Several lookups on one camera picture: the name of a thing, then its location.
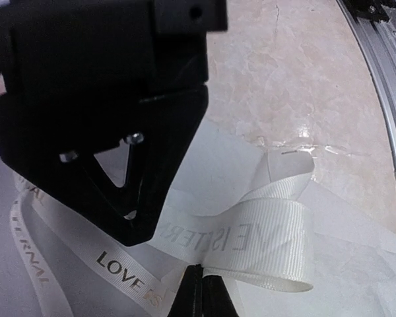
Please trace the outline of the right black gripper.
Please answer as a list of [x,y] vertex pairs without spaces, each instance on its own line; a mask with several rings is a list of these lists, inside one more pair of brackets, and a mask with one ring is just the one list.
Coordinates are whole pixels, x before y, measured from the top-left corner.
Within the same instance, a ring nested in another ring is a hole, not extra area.
[[14,1],[0,8],[0,73],[27,105],[191,87],[208,79],[206,35],[227,28],[225,1]]

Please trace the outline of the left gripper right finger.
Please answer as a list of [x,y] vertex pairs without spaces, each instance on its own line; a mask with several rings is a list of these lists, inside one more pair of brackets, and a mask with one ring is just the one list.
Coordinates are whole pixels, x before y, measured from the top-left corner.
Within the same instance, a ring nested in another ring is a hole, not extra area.
[[222,277],[208,275],[203,278],[203,316],[238,317]]

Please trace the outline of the cream printed ribbon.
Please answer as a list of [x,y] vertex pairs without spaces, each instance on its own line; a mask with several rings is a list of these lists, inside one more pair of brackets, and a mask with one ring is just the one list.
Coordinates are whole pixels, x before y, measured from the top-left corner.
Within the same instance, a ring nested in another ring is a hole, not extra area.
[[[171,190],[150,246],[187,265],[203,278],[222,277],[264,289],[301,293],[313,288],[312,212],[299,197],[314,170],[301,151],[262,156],[255,188],[217,215],[198,215],[202,203]],[[78,259],[149,316],[173,311],[178,290],[159,279],[113,238],[74,211],[15,176],[18,190],[10,213],[13,239],[30,276],[43,316],[72,316],[73,310],[46,259],[32,239],[24,212],[32,207]]]

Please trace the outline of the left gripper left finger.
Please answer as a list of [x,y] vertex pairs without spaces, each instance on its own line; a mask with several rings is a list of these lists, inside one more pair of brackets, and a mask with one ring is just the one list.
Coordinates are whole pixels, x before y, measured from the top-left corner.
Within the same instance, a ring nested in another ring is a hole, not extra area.
[[198,317],[203,313],[203,268],[189,265],[173,301],[173,316]]

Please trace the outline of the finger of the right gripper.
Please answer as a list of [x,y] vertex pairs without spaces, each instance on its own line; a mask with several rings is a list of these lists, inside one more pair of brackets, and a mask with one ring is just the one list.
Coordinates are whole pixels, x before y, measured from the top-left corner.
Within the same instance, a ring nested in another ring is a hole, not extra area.
[[208,105],[204,85],[138,101],[0,96],[0,158],[126,246],[149,241]]

